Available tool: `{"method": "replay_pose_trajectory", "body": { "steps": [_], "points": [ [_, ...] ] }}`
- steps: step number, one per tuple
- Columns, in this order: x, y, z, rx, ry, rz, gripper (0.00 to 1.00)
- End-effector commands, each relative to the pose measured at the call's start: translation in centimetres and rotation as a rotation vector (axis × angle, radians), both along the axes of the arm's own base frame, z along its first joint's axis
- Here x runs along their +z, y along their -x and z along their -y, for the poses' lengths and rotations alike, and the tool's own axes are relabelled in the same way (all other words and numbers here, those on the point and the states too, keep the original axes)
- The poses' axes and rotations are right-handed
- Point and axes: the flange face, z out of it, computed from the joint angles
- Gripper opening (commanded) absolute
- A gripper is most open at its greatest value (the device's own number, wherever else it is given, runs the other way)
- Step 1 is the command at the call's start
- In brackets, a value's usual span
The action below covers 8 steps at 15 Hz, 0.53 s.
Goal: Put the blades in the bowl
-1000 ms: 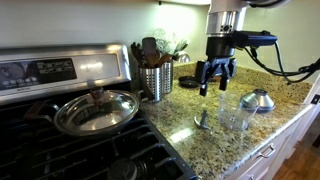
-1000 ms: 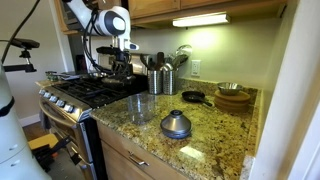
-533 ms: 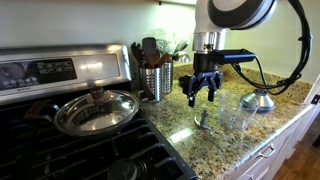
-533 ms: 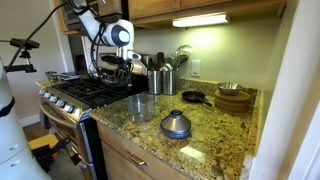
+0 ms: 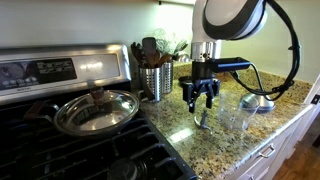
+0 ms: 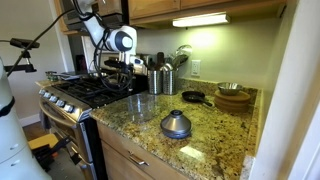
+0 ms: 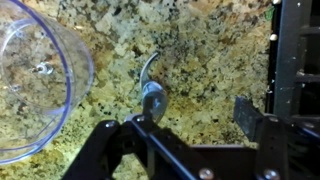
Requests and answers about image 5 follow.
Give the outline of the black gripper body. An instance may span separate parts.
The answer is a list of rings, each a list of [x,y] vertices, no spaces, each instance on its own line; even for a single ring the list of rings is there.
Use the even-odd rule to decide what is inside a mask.
[[[206,95],[206,86],[208,84],[216,84],[218,95],[220,82],[214,79],[214,73],[216,72],[212,71],[213,61],[214,60],[193,62],[191,65],[191,74],[189,76],[182,76],[179,78],[179,83],[182,89],[185,84],[201,84],[203,86],[201,95]]]

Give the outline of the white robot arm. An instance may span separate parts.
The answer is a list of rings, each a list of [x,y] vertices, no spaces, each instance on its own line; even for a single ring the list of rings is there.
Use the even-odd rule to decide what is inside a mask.
[[[240,57],[221,58],[222,40],[241,40],[258,32],[266,20],[265,0],[196,0],[192,17],[192,82],[183,85],[183,100],[195,112],[198,97],[207,96],[211,108],[219,94],[220,82],[214,73],[248,69]]]

